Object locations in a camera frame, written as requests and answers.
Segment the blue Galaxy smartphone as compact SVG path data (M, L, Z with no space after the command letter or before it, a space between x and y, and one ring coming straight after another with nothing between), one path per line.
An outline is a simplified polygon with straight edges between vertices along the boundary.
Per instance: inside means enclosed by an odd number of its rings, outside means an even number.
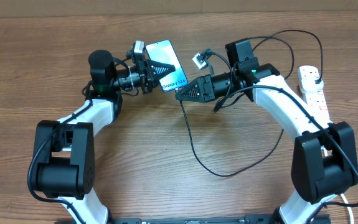
M146 51L159 76L162 91L172 91L188 84L186 74L170 40L148 44Z

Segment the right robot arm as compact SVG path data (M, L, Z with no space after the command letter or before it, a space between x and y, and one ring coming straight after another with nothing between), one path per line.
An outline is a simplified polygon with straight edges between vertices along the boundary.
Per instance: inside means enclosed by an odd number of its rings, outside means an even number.
M176 92L180 102L216 101L221 109L244 93L264 108L294 142L291 180L295 190L268 223L327 223L318 213L328 205L358 207L358 162L353 129L318 116L271 64L260 65L248 39L225 46L231 69L197 77Z

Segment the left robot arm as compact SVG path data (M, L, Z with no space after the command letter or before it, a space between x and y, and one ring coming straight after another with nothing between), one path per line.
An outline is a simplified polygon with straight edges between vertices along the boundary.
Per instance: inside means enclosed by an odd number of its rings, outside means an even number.
M92 79L82 89L83 106L59 120L42 120L36 127L27 173L29 192L38 201L62 204L73 223L114 222L93 188L94 137L118 117L123 91L136 88L150 93L176 69L172 63L147 59L142 50L128 51L127 58L132 67L107 50L92 52L88 58Z

